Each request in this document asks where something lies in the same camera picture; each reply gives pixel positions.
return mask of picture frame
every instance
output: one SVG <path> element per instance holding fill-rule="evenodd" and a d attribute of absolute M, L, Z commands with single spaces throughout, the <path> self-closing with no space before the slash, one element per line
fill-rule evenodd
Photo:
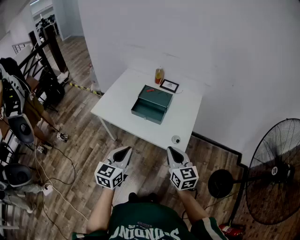
<path fill-rule="evenodd" d="M 176 90 L 179 87 L 179 84 L 171 82 L 167 79 L 164 79 L 163 82 L 159 86 L 160 88 L 166 89 L 170 92 L 176 93 Z"/>

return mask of hazard stripe tape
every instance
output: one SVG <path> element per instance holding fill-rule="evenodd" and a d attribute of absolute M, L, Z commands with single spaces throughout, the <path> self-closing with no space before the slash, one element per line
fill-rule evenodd
<path fill-rule="evenodd" d="M 83 86 L 78 86 L 77 84 L 73 84 L 73 83 L 70 83 L 70 82 L 69 82 L 69 85 L 70 85 L 70 86 L 73 86 L 73 87 L 80 88 L 80 89 L 82 89 L 82 90 L 86 90 L 86 91 L 88 91 L 88 92 L 91 92 L 91 93 L 93 93 L 93 94 L 96 94 L 96 95 L 102 97 L 101 92 L 92 91 L 90 88 L 86 88 L 86 87 L 83 87 Z"/>

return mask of t-shirt sleeve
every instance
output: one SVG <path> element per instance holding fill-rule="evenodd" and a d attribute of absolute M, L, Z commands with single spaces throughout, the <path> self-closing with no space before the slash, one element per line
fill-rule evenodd
<path fill-rule="evenodd" d="M 213 217 L 206 217 L 195 222 L 191 228 L 191 233 L 198 239 L 228 240 Z"/>
<path fill-rule="evenodd" d="M 107 240 L 108 234 L 106 231 L 95 231 L 90 234 L 72 233 L 72 240 Z"/>

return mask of red fire extinguisher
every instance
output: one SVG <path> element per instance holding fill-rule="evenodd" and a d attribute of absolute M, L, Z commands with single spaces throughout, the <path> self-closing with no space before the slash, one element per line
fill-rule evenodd
<path fill-rule="evenodd" d="M 244 230 L 242 229 L 234 228 L 226 224 L 221 224 L 219 228 L 222 230 L 225 236 L 230 236 L 230 237 L 237 237 L 244 232 Z"/>

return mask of green box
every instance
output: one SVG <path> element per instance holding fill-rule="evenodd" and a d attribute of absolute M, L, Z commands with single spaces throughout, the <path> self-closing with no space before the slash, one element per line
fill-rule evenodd
<path fill-rule="evenodd" d="M 136 116 L 161 124 L 172 97 L 171 93 L 145 85 L 131 112 Z"/>

